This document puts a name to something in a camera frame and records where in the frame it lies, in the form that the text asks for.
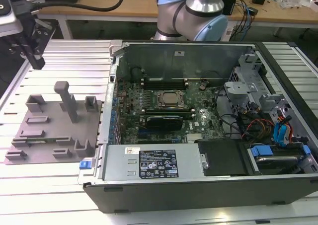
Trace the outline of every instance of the aluminum extrusion table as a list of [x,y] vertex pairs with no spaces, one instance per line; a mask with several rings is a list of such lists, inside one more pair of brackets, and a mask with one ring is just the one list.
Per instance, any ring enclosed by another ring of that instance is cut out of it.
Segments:
[[[27,111],[24,103],[30,94],[42,94],[46,101],[59,100],[53,85],[57,80],[67,80],[69,92],[77,100],[87,95],[104,100],[110,68],[109,43],[51,41],[44,54],[47,63],[43,70],[34,71],[25,62],[0,100],[0,224],[256,224],[257,220],[280,225],[317,224],[318,193],[280,206],[103,214],[78,185],[78,163],[4,165],[4,155]],[[318,79],[313,65],[298,48],[285,43],[265,45],[315,111]]]

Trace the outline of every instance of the blue latch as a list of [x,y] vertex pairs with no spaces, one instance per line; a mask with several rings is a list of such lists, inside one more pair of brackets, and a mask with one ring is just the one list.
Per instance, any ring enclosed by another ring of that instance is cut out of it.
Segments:
[[307,145],[303,145],[303,150],[304,150],[306,155],[309,155],[311,153],[311,151]]
[[273,151],[270,146],[263,145],[263,146],[254,146],[252,149],[252,154],[254,157],[256,156],[267,156],[273,155]]
[[91,169],[91,161],[82,160],[79,163],[79,169]]

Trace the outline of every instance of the screw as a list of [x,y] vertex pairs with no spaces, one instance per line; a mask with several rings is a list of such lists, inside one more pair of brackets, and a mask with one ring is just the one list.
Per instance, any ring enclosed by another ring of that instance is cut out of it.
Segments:
[[204,169],[208,169],[208,168],[209,168],[208,163],[207,163],[206,161],[203,161],[203,162],[202,162],[202,167],[203,167]]

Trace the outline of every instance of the sticker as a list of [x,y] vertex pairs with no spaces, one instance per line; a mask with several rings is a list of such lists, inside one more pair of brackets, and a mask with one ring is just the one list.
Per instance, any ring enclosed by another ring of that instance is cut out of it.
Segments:
[[174,56],[184,56],[184,51],[174,51]]
[[125,154],[139,154],[140,147],[126,147]]
[[175,150],[141,150],[139,163],[142,179],[179,177]]

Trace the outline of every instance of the wooden table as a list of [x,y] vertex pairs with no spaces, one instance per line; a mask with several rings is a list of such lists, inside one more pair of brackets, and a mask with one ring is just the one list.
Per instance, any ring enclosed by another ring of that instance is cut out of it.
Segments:
[[[264,5],[252,4],[244,0],[248,6],[258,9],[254,19],[255,26],[318,28],[318,13],[308,7],[281,9],[275,1],[265,1]],[[109,7],[118,0],[79,0],[79,3],[95,7]],[[156,22],[158,7],[155,0],[124,0],[119,8],[110,12],[97,12],[71,7],[48,7],[39,12],[39,18],[59,21],[65,39],[72,39],[67,20],[105,20]],[[240,22],[242,12],[235,6],[229,18],[229,30]]]

